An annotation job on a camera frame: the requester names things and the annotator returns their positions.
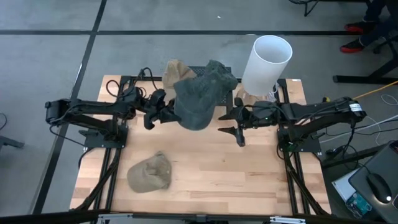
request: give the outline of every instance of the person's foot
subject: person's foot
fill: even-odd
[[[365,48],[365,46],[363,46],[360,43],[359,39],[356,39],[356,40],[354,40],[354,41],[352,41],[352,42],[350,42],[350,43],[348,43],[346,45],[341,46],[340,47],[340,51],[343,52],[343,53],[350,54],[350,53],[360,52],[364,48]]]
[[[377,25],[377,22],[355,22],[352,24],[347,24],[344,26],[344,29],[350,32],[359,32],[361,34],[370,33],[374,27]]]

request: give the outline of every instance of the chair wheel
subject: chair wheel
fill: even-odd
[[[380,48],[375,48],[375,49],[373,49],[373,53],[374,54],[379,54],[381,52],[381,50],[380,50]]]

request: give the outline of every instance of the computer mouse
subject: computer mouse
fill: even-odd
[[[391,201],[391,189],[379,174],[368,174],[366,180],[372,189],[374,196],[380,202],[389,203]]]

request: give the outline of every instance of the white label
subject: white label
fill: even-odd
[[[351,108],[352,112],[362,111],[361,105],[359,105],[359,103],[353,103],[353,104],[349,105],[349,107]]]

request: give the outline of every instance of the beige baseball cap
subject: beige baseball cap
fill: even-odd
[[[186,78],[195,78],[196,76],[196,73],[183,62],[177,59],[170,60],[162,77],[163,89],[166,92],[164,101],[168,103],[175,98],[174,83]]]
[[[127,172],[130,188],[137,193],[167,189],[171,182],[172,166],[163,152],[132,166]]]

